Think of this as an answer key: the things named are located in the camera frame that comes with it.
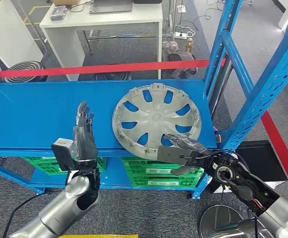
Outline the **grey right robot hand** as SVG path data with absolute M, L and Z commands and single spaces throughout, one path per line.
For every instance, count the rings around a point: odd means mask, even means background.
M 178 165 L 181 165 L 177 169 L 172 169 L 171 174 L 175 176 L 180 176 L 193 172 L 197 167 L 203 169 L 206 168 L 206 158 L 202 158 L 203 156 L 209 155 L 211 151 L 208 150 L 205 146 L 184 135 L 178 134 L 167 134 L 166 138 L 172 142 L 175 148 L 181 149 L 181 154 L 178 154 Z M 190 150 L 190 153 L 188 158 L 181 158 L 184 156 L 182 150 Z

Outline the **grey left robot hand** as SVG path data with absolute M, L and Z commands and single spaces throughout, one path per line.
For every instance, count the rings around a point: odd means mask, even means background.
M 90 107 L 87 101 L 82 101 L 76 115 L 76 125 L 73 127 L 73 138 L 76 144 L 78 160 L 95 160 L 98 150 L 93 135 L 93 113 L 89 113 Z

